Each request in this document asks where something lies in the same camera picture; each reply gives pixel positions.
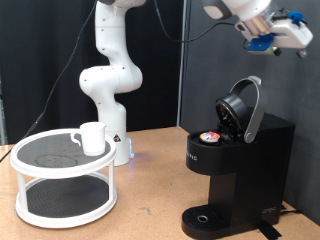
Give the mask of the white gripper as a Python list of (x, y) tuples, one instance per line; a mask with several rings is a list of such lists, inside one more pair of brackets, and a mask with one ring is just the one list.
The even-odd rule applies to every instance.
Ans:
[(308, 27), (301, 23), (296, 25), (291, 19), (266, 21), (270, 33), (274, 36), (272, 47), (299, 49), (299, 58), (306, 58), (308, 52), (306, 48), (313, 39), (313, 34)]

